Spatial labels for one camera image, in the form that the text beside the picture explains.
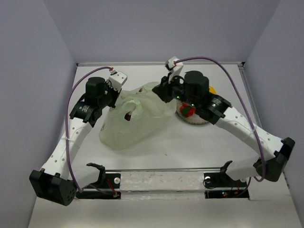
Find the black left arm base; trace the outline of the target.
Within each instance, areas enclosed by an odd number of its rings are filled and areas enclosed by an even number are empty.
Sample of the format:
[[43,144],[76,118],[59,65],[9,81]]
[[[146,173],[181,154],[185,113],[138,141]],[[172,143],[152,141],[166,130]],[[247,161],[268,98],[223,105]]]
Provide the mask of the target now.
[[99,178],[95,183],[89,184],[83,192],[76,193],[76,198],[87,200],[119,200],[121,198],[120,183],[120,173],[106,173],[104,180]]

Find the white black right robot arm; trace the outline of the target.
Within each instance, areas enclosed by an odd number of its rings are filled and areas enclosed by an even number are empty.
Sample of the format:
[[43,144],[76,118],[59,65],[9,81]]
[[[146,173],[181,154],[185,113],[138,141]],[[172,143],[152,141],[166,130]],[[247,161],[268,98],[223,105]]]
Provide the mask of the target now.
[[190,105],[200,118],[228,131],[257,153],[250,159],[226,162],[218,175],[223,186],[257,176],[278,181],[294,148],[294,140],[281,139],[250,124],[229,101],[210,92],[209,79],[201,72],[189,71],[184,77],[164,76],[152,91],[165,103],[176,99]]

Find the dark red fake cherries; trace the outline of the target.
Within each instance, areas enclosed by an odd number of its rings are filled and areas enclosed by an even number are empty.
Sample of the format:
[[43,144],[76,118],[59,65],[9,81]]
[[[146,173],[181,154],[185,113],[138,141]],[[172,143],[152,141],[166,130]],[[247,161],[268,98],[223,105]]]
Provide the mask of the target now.
[[131,115],[130,115],[130,114],[126,114],[126,115],[124,116],[124,118],[125,118],[125,120],[130,121]]

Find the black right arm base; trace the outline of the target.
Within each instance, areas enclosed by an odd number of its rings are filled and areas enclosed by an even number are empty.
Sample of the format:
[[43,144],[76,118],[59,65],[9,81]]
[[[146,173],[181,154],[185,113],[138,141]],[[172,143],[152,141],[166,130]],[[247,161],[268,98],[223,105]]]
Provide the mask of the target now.
[[204,173],[203,186],[206,199],[249,199],[247,182],[232,180],[229,176],[222,176],[220,172]]

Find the red fake fruit bunch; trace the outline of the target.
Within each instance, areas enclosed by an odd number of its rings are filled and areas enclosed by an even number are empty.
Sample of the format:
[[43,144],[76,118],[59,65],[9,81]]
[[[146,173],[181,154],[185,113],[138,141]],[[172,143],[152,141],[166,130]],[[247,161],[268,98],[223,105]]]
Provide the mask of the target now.
[[185,118],[193,116],[195,114],[195,108],[186,103],[181,103],[181,107],[179,109],[181,115]]

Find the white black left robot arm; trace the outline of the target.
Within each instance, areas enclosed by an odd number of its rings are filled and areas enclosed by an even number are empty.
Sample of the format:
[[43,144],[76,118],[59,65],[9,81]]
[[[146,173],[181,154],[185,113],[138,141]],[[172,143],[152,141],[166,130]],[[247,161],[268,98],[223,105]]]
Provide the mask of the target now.
[[29,176],[37,197],[68,206],[85,187],[104,185],[107,177],[103,165],[88,163],[80,172],[73,172],[72,162],[102,110],[107,106],[115,107],[126,81],[127,76],[121,72],[107,80],[102,77],[88,79],[85,93],[66,116],[65,131],[55,150],[41,169],[33,170]]

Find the yellow fake banana bunch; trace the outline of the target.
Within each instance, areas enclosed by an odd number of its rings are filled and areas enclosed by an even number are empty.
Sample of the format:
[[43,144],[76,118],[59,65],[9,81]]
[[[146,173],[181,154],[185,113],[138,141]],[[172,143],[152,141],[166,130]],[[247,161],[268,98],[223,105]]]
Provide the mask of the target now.
[[215,89],[213,87],[211,87],[211,86],[209,87],[209,92],[212,93],[212,94],[214,94],[214,95],[217,94],[216,91],[215,91]]

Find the green printed plastic bag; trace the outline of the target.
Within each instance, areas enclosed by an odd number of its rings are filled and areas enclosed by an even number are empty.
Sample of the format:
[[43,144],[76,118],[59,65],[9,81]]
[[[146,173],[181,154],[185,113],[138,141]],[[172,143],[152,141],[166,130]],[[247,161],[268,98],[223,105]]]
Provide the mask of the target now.
[[116,107],[110,108],[99,132],[100,142],[113,150],[129,148],[164,127],[176,112],[176,100],[163,102],[152,89],[157,82],[121,91]]

